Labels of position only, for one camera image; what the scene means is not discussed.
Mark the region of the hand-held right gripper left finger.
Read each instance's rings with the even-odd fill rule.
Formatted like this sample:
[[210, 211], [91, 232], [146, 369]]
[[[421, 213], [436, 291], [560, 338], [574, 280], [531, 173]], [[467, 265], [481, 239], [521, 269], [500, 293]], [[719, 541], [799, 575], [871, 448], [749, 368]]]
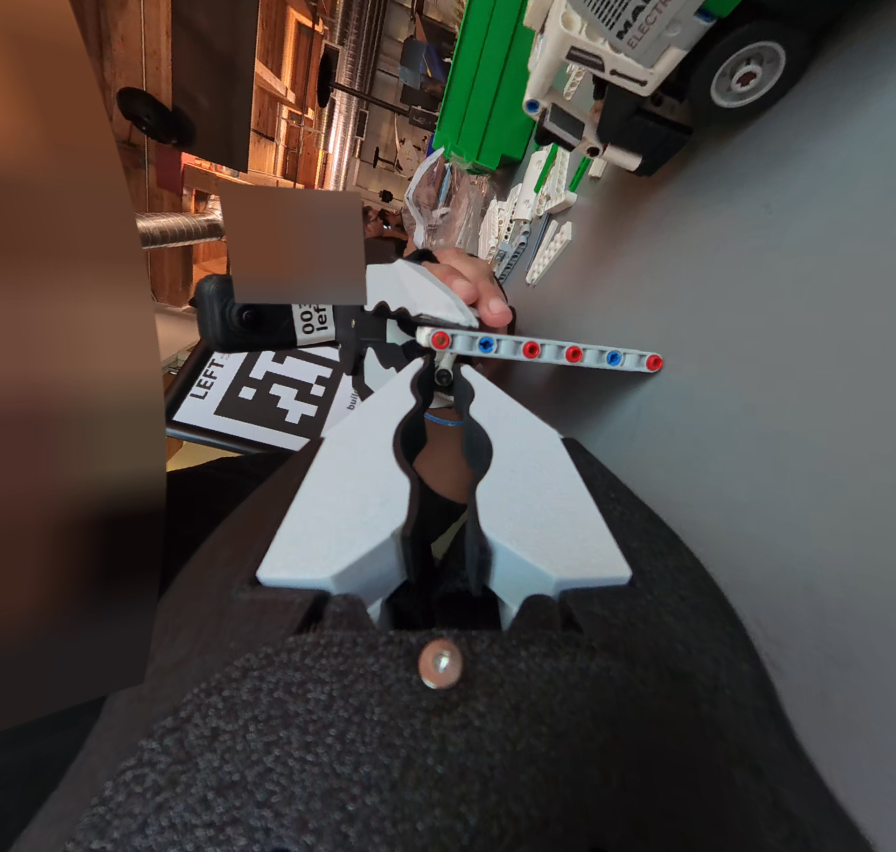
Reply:
[[420, 477], [431, 360], [417, 358], [328, 433], [256, 571], [275, 589], [367, 605], [431, 576]]

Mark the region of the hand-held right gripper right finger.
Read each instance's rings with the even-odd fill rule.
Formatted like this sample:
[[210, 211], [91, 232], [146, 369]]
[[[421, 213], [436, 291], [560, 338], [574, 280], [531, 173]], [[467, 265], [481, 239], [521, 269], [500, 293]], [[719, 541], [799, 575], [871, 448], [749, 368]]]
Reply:
[[632, 570], [561, 435], [469, 365], [456, 371], [463, 451], [473, 472], [465, 556], [470, 588], [501, 621], [524, 601], [623, 586]]

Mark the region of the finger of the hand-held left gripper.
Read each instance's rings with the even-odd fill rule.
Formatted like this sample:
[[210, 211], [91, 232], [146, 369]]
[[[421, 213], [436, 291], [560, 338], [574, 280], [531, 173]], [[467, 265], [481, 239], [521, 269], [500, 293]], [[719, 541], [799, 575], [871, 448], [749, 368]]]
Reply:
[[410, 332], [402, 323], [377, 323], [359, 331], [360, 360], [353, 374], [353, 390], [360, 398], [369, 398], [397, 376], [424, 349], [417, 342], [416, 326]]
[[422, 264], [396, 261], [365, 269], [369, 313], [417, 325], [477, 328], [477, 313]]

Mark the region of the small white lego connector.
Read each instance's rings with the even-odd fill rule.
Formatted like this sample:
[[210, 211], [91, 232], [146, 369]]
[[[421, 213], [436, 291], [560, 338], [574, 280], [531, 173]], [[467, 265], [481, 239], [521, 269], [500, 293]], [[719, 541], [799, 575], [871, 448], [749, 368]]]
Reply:
[[429, 410], [454, 407], [454, 362], [450, 351], [437, 351], [434, 357], [434, 393]]

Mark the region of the grey lego beam assembly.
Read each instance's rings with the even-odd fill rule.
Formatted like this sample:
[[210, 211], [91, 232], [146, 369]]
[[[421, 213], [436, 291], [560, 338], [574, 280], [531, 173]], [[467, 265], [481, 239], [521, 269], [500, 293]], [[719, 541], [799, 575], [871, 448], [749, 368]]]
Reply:
[[421, 326], [416, 342], [441, 354], [521, 363], [568, 365], [614, 372], [655, 374], [665, 365], [655, 352], [535, 339], [453, 328]]

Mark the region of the pile of white lego pieces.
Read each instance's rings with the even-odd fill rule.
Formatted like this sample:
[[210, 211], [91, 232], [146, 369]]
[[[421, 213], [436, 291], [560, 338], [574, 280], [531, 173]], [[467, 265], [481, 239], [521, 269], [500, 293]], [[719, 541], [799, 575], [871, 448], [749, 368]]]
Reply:
[[500, 283], [529, 252], [525, 282], [537, 285], [571, 242], [572, 221], [561, 218], [576, 204], [582, 181], [599, 179], [607, 164], [585, 158], [570, 174], [569, 160], [570, 153], [556, 143], [538, 149], [521, 184], [504, 199], [489, 203], [478, 232], [477, 255]]

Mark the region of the green lego panel assembly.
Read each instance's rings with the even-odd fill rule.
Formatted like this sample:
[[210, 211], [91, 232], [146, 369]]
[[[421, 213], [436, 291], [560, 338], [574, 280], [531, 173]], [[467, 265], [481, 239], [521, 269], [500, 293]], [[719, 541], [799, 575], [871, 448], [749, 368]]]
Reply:
[[474, 173], [521, 161], [535, 121], [524, 111], [535, 37], [529, 0], [467, 0], [433, 146]]

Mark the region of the white lego truck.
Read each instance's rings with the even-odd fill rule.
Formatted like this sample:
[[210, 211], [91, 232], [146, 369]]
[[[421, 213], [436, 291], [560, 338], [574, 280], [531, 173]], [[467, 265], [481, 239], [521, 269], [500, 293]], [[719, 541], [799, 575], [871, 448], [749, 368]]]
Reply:
[[530, 0], [522, 107], [538, 145], [652, 176], [784, 98], [850, 1]]

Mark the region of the person's left hand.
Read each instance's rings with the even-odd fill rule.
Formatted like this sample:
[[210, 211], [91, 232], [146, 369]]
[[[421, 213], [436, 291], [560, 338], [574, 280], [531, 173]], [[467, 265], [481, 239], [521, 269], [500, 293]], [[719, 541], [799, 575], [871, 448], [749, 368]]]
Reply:
[[503, 289], [483, 260], [462, 249], [438, 249], [423, 266], [476, 310], [483, 327], [504, 332], [513, 323], [514, 313]]

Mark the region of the clear plastic bag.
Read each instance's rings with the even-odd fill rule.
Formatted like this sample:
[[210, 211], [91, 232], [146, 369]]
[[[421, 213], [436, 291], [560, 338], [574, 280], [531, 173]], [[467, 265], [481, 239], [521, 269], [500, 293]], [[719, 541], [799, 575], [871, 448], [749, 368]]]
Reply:
[[434, 150], [413, 174], [404, 196], [402, 219], [417, 249], [478, 252], [478, 236], [495, 188], [490, 174]]

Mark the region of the black caster wheel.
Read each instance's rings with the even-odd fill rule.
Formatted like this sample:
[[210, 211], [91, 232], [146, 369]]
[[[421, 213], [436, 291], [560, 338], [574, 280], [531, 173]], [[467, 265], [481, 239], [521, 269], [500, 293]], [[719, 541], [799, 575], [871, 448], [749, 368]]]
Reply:
[[116, 95], [118, 110], [147, 138], [185, 151], [196, 140], [196, 126], [179, 107], [168, 107], [148, 91], [123, 87]]

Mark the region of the dark cabinet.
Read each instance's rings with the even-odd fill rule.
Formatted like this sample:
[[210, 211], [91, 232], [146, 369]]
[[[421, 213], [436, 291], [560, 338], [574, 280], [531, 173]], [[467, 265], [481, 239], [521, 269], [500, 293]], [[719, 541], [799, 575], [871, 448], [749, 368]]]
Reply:
[[171, 0], [178, 146], [245, 172], [260, 0]]

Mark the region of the silver ribbed air duct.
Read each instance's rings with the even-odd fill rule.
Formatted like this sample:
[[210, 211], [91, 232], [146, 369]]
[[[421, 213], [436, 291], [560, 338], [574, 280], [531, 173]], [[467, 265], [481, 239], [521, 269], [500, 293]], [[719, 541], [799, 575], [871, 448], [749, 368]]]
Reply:
[[140, 247], [145, 251], [217, 242], [226, 236], [222, 215], [218, 210], [190, 214], [136, 213], [134, 218]]

